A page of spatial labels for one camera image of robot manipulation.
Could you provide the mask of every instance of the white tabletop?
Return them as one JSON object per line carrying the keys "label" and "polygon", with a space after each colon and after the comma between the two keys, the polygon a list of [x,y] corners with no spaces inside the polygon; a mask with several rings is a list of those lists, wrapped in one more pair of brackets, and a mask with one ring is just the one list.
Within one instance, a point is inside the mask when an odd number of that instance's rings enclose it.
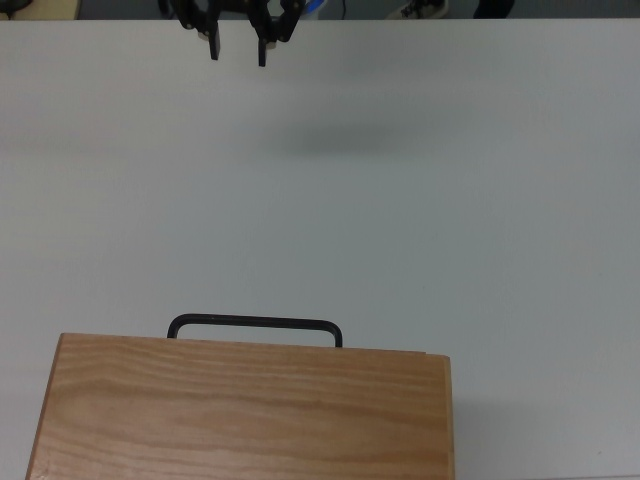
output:
{"label": "white tabletop", "polygon": [[2,478],[60,332],[186,312],[451,356],[459,480],[640,476],[637,22],[221,33],[0,29]]}

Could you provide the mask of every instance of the floor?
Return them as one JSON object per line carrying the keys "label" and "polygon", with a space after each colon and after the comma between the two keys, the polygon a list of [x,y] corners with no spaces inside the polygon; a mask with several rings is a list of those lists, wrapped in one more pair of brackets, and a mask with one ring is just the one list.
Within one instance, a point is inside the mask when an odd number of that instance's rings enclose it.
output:
{"label": "floor", "polygon": [[[382,19],[407,0],[347,0],[349,20]],[[340,0],[328,0],[321,19],[338,19]],[[450,0],[447,18],[471,18],[477,0]],[[640,17],[640,0],[516,0],[511,18]],[[80,19],[159,19],[156,0],[82,0]]]}

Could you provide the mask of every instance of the wooden lid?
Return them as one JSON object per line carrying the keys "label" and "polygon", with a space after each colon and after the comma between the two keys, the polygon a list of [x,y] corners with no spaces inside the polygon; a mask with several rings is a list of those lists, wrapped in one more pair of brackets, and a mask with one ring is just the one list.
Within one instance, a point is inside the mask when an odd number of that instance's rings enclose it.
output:
{"label": "wooden lid", "polygon": [[65,334],[28,479],[451,479],[449,359]]}

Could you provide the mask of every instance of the wood grain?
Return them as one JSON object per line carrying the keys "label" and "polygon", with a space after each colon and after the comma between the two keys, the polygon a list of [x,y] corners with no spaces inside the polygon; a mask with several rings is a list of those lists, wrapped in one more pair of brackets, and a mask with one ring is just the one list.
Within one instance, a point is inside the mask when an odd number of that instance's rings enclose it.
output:
{"label": "wood grain", "polygon": [[449,359],[65,334],[27,479],[452,479]]}

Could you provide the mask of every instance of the box handle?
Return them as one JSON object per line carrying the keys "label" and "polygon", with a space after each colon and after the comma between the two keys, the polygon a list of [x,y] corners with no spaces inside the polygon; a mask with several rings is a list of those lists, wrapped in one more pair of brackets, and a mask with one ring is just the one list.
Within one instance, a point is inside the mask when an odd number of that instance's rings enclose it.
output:
{"label": "box handle", "polygon": [[299,318],[244,317],[239,315],[207,315],[186,313],[176,317],[167,332],[167,338],[178,338],[178,330],[185,325],[231,325],[234,327],[289,328],[294,330],[319,330],[333,335],[336,348],[342,347],[342,332],[333,322],[327,320],[306,320]]}

